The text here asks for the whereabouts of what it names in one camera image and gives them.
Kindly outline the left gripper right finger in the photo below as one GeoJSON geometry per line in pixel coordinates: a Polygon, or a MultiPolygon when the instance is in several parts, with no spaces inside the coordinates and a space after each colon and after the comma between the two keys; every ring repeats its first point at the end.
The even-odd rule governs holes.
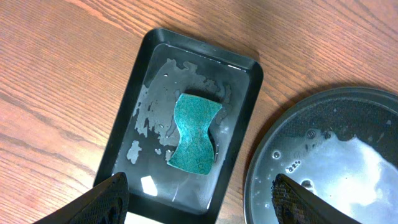
{"type": "Polygon", "coordinates": [[[272,204],[279,223],[359,224],[284,174],[272,182],[272,204]]]}

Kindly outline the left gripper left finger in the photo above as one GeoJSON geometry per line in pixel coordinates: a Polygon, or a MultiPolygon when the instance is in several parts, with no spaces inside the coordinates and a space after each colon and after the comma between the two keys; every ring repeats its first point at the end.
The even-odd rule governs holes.
{"type": "Polygon", "coordinates": [[[35,224],[123,224],[128,205],[127,177],[118,172],[35,224]]]}

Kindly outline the green sponge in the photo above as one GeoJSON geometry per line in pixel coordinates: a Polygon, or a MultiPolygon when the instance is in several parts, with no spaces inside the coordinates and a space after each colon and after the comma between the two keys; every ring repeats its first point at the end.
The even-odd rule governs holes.
{"type": "Polygon", "coordinates": [[[222,104],[183,93],[174,108],[180,139],[167,164],[192,174],[207,175],[214,163],[214,149],[208,130],[222,104]]]}

